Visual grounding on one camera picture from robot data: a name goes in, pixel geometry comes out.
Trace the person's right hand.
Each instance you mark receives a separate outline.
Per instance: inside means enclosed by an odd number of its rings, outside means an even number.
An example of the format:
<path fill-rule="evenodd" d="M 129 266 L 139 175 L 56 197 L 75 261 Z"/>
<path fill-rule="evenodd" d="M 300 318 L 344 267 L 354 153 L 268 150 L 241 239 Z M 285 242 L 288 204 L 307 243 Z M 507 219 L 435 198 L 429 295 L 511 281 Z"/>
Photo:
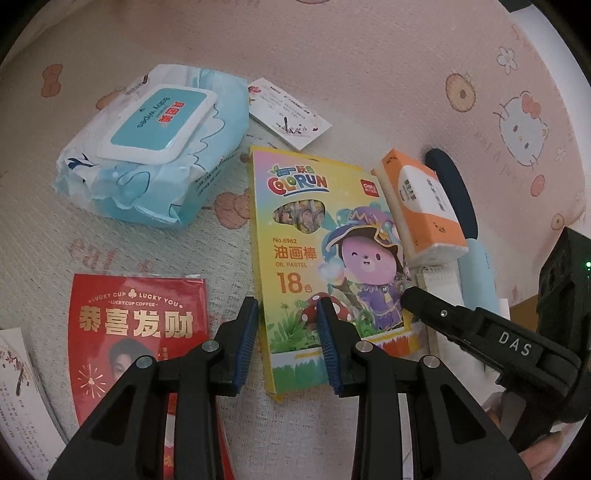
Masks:
<path fill-rule="evenodd" d="M 572 443 L 572 429 L 554 432 L 539 440 L 520 454 L 533 480 L 544 479 Z"/>

